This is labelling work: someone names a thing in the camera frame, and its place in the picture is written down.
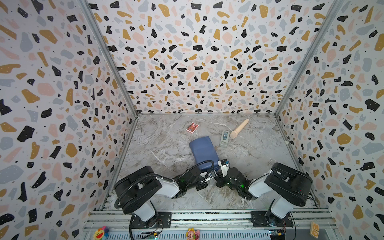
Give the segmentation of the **blue wrapping paper sheet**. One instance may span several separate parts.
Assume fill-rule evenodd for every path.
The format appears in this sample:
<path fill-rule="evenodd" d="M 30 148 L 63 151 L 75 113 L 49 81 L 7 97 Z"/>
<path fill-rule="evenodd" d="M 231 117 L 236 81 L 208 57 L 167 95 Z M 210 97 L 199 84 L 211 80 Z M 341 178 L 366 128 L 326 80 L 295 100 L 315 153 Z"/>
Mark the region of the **blue wrapping paper sheet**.
<path fill-rule="evenodd" d="M 219 170 L 219 157 L 209 136 L 193 140 L 189 144 L 196 164 L 211 160 L 214 162 L 214 170 Z"/>

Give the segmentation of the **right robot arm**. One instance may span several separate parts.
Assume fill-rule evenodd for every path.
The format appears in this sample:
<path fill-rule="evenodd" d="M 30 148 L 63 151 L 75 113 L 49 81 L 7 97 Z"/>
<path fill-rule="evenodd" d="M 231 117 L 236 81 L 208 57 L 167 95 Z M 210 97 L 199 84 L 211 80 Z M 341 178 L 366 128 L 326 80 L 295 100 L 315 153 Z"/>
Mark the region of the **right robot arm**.
<path fill-rule="evenodd" d="M 227 186 L 245 200 L 256 200 L 269 192 L 278 194 L 267 211 L 251 212 L 255 228 L 292 227 L 293 219 L 289 219 L 289 213 L 294 207 L 306 205 L 313 184 L 308 175 L 281 163 L 275 163 L 268 173 L 254 180 L 247 180 L 226 159 L 220 160 L 218 165 L 221 169 L 216 177 L 218 188 Z"/>

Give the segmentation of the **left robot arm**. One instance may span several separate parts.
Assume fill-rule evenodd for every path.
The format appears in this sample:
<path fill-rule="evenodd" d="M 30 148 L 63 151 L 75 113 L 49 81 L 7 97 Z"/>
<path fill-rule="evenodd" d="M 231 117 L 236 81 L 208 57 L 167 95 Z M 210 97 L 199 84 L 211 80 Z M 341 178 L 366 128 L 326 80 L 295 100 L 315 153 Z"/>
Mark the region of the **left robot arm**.
<path fill-rule="evenodd" d="M 147 226 L 151 226 L 159 219 L 151 202 L 155 195 L 178 199 L 192 188 L 201 190 L 208 186 L 213 167 L 202 172 L 199 166 L 197 164 L 174 178 L 156 174 L 150 166 L 145 166 L 115 183 L 117 199 L 114 208 L 138 217 Z"/>

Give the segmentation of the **red playing card box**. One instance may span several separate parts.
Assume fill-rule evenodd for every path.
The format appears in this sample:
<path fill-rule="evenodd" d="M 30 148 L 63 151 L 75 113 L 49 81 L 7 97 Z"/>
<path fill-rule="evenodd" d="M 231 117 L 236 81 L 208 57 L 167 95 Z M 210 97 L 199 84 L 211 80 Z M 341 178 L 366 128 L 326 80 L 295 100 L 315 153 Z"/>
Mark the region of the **red playing card box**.
<path fill-rule="evenodd" d="M 186 131 L 187 131 L 188 133 L 193 134 L 198 128 L 199 128 L 199 125 L 198 125 L 198 124 L 196 124 L 196 123 L 191 123 L 191 124 L 187 127 Z"/>

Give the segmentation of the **beige microphone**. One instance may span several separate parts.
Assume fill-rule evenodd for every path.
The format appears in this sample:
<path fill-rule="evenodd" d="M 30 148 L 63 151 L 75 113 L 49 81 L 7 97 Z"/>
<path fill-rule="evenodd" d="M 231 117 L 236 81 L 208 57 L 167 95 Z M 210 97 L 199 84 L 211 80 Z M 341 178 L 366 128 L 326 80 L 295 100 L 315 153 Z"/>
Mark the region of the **beige microphone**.
<path fill-rule="evenodd" d="M 249 119 L 245 119 L 235 130 L 230 133 L 230 138 L 235 139 L 248 123 Z"/>

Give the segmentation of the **grey tape dispenser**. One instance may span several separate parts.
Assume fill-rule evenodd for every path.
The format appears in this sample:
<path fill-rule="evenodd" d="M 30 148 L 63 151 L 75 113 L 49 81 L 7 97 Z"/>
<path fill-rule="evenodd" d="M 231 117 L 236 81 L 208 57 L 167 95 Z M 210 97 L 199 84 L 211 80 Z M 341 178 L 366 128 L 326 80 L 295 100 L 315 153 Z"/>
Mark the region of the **grey tape dispenser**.
<path fill-rule="evenodd" d="M 223 148 L 226 148 L 228 146 L 229 139 L 230 139 L 230 132 L 223 131 L 220 139 L 220 146 Z"/>

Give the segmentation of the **pink yellow figure toy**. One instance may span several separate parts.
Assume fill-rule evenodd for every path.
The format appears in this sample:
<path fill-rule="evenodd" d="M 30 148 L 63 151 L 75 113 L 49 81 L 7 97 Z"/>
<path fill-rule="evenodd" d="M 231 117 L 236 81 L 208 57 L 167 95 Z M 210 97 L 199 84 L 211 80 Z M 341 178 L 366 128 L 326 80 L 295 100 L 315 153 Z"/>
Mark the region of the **pink yellow figure toy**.
<path fill-rule="evenodd" d="M 187 240 L 200 240 L 200 231 L 189 228 L 186 233 Z"/>

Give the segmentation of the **wooden letter block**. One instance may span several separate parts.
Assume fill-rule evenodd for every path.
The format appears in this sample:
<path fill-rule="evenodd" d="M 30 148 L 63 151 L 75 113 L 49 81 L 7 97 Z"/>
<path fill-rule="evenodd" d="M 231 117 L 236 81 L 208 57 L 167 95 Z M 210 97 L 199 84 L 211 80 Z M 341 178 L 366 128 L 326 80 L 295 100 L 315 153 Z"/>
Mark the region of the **wooden letter block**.
<path fill-rule="evenodd" d="M 310 236 L 312 236 L 315 239 L 319 238 L 320 234 L 320 226 L 319 224 L 315 222 L 311 222 L 311 228 L 310 228 Z"/>

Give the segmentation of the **colourful smiley toy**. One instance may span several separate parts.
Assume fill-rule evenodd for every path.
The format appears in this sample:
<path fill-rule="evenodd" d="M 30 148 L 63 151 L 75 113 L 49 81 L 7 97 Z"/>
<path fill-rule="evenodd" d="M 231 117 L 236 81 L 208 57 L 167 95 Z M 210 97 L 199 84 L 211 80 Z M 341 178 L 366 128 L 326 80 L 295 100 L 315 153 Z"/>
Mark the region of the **colourful smiley toy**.
<path fill-rule="evenodd" d="M 93 240 L 107 240 L 109 236 L 109 229 L 107 227 L 101 227 L 95 231 Z"/>

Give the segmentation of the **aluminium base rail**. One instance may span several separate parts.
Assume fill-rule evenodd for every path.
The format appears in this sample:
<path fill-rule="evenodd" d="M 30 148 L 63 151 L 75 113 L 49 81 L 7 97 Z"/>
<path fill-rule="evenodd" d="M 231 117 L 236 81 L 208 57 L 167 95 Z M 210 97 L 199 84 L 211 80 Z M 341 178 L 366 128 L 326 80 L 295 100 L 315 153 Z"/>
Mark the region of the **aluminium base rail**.
<path fill-rule="evenodd" d="M 198 232 L 200 240 L 313 240 L 311 227 L 319 226 L 319 240 L 343 237 L 326 209 L 294 209 L 276 226 L 262 226 L 263 210 L 165 210 L 146 229 L 137 217 L 122 211 L 93 211 L 81 240 L 92 240 L 106 228 L 108 240 L 185 240 L 187 231 Z"/>

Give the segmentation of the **aluminium right corner post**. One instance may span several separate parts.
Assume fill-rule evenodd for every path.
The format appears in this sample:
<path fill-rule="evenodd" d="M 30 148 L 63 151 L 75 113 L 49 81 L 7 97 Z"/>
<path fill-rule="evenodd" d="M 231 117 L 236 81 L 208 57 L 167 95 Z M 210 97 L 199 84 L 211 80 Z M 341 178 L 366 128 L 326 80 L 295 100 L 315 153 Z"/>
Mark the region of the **aluminium right corner post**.
<path fill-rule="evenodd" d="M 317 52 L 317 48 L 319 47 L 320 43 L 322 42 L 322 39 L 324 35 L 327 33 L 329 27 L 331 26 L 334 18 L 336 17 L 337 13 L 341 9 L 343 5 L 342 0 L 334 0 L 327 15 L 325 20 L 323 21 L 323 24 L 321 25 L 317 35 L 314 38 L 314 41 L 311 43 L 308 52 L 304 56 L 302 62 L 299 65 L 298 70 L 296 71 L 293 80 L 287 87 L 287 90 L 281 100 L 281 102 L 278 105 L 277 110 L 274 113 L 274 117 L 278 119 L 278 116 L 280 113 L 283 111 L 283 108 L 285 104 L 288 102 L 290 94 L 294 91 L 295 86 L 299 82 L 301 76 L 303 75 L 307 65 L 310 63 L 311 59 L 314 57 L 315 53 Z"/>

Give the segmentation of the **aluminium corner post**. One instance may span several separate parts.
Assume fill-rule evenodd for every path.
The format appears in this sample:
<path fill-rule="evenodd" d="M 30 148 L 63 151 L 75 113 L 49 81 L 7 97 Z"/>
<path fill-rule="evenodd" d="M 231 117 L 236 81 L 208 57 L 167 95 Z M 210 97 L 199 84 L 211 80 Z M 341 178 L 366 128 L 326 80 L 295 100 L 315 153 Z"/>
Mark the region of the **aluminium corner post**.
<path fill-rule="evenodd" d="M 301 76 L 303 75 L 307 65 L 310 63 L 311 59 L 314 57 L 315 53 L 317 52 L 317 48 L 319 47 L 320 43 L 322 42 L 322 39 L 324 35 L 327 33 L 329 27 L 331 26 L 334 18 L 336 17 L 337 13 L 341 9 L 343 5 L 342 0 L 334 0 L 327 15 L 325 20 L 323 21 L 323 24 L 321 25 L 317 35 L 314 38 L 314 41 L 311 43 L 308 52 L 304 56 L 302 62 L 299 65 L 298 70 L 296 71 L 293 80 L 287 87 L 287 90 L 281 100 L 281 102 L 278 105 L 277 110 L 274 113 L 274 117 L 278 119 L 278 116 L 280 113 L 283 111 L 283 108 L 285 104 L 288 102 L 290 94 L 294 91 L 295 86 L 299 82 Z"/>
<path fill-rule="evenodd" d="M 115 62 L 114 62 L 114 60 L 110 54 L 108 45 L 104 41 L 102 32 L 100 31 L 100 28 L 97 24 L 97 21 L 94 18 L 94 15 L 93 15 L 92 10 L 89 6 L 89 3 L 86 0 L 79 0 L 78 2 L 79 2 L 81 10 L 83 11 L 83 13 L 85 15 L 85 19 L 87 20 L 89 27 L 95 36 L 96 42 L 98 43 L 100 50 L 101 50 L 102 54 L 104 55 L 106 62 L 112 71 L 113 76 L 115 77 L 115 80 L 118 84 L 118 87 L 120 88 L 120 91 L 121 91 L 124 99 L 127 102 L 129 111 L 130 111 L 130 113 L 133 114 L 134 118 L 136 119 L 138 117 L 138 113 L 134 108 L 134 104 L 131 101 L 131 98 L 130 98 L 129 93 L 126 89 L 126 86 L 122 80 L 121 75 L 119 74 L 118 68 L 117 68 L 117 66 L 116 66 L 116 64 L 115 64 Z"/>

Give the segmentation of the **aluminium left corner post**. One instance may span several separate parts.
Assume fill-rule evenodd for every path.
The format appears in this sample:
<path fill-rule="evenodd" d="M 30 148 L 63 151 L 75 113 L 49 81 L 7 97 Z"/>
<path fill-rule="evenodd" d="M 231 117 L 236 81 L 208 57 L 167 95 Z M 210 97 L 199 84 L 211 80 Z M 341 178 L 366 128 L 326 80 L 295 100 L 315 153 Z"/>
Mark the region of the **aluminium left corner post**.
<path fill-rule="evenodd" d="M 94 18 L 94 15 L 93 15 L 92 10 L 89 6 L 89 3 L 86 0 L 79 0 L 78 2 L 79 2 L 81 10 L 83 11 L 83 13 L 85 15 L 85 19 L 87 20 L 89 27 L 95 36 L 96 42 L 98 43 L 100 50 L 101 50 L 102 54 L 104 55 L 106 62 L 112 71 L 113 76 L 115 77 L 115 80 L 118 84 L 118 87 L 120 88 L 120 91 L 121 91 L 124 99 L 127 102 L 129 111 L 130 111 L 130 113 L 133 114 L 134 118 L 136 119 L 138 117 L 138 113 L 134 108 L 134 104 L 131 101 L 131 98 L 130 98 L 129 93 L 126 89 L 126 86 L 122 80 L 121 75 L 119 74 L 118 68 L 117 68 L 117 66 L 116 66 L 116 64 L 115 64 L 115 62 L 114 62 L 114 60 L 110 54 L 108 45 L 104 41 L 102 32 L 100 31 L 100 28 L 97 24 L 97 21 Z"/>

